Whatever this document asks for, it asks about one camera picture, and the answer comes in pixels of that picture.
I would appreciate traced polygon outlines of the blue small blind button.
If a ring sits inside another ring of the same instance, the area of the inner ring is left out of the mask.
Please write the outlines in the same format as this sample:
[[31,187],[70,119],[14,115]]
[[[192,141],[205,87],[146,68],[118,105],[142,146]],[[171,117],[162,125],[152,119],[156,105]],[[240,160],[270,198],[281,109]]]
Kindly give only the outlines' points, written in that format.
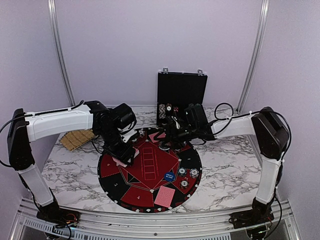
[[170,172],[166,172],[163,178],[167,182],[172,182],[176,179],[176,175],[170,171]]

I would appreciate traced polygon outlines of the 50 chips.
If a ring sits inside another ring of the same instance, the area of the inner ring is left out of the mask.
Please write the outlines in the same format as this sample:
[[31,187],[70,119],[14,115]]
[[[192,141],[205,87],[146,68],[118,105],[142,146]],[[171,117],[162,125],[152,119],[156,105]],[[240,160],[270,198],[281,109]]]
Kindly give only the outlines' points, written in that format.
[[185,177],[186,174],[187,174],[187,170],[184,167],[180,167],[177,170],[177,174],[178,174],[179,177]]

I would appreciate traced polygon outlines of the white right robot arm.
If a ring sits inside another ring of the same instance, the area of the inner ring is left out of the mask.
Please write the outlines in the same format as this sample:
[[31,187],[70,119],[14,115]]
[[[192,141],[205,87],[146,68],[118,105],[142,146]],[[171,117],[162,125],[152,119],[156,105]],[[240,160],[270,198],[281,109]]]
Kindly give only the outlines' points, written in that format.
[[261,176],[252,136],[234,136],[201,144],[195,139],[202,175],[195,193],[170,214],[204,212],[251,205]]

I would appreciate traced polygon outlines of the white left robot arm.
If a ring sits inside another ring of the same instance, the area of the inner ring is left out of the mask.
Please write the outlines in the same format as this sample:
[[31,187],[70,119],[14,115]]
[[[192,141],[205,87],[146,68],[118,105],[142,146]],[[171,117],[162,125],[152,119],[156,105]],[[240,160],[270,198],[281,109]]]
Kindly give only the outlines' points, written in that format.
[[137,118],[132,108],[122,103],[114,108],[98,100],[46,111],[16,109],[3,126],[9,127],[7,151],[9,164],[30,191],[44,214],[53,223],[63,219],[63,211],[44,180],[33,155],[33,143],[43,139],[56,141],[62,133],[91,130],[103,140],[103,152],[126,165],[131,165],[137,151],[130,143],[136,134]]

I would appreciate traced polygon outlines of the red playing card deck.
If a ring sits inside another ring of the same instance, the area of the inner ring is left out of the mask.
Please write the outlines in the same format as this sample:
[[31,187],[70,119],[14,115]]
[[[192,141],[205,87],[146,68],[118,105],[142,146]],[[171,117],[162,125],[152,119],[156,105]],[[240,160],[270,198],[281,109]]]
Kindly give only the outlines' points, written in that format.
[[134,163],[134,159],[135,157],[137,157],[139,155],[140,151],[135,148],[132,147],[131,149],[129,149],[128,151],[125,152],[124,156],[121,156],[120,159],[117,159],[115,157],[112,157],[112,160],[121,167],[128,167],[131,166]]

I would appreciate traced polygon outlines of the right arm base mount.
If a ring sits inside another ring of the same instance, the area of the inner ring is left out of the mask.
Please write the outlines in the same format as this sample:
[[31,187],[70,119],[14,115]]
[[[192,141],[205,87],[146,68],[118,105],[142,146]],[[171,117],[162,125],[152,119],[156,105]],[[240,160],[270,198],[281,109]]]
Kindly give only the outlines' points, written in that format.
[[275,219],[271,209],[273,201],[264,204],[254,198],[250,210],[231,213],[228,221],[234,229],[271,222]]

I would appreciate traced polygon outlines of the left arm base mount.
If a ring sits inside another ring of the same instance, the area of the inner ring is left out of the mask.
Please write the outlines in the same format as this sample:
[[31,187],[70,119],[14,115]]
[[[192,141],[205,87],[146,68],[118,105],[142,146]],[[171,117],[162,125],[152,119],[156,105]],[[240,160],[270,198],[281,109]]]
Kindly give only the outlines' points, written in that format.
[[38,219],[56,223],[58,227],[76,227],[79,223],[80,213],[75,210],[61,208],[55,197],[53,202],[46,206],[42,206],[35,201],[34,203],[38,208],[36,215]]

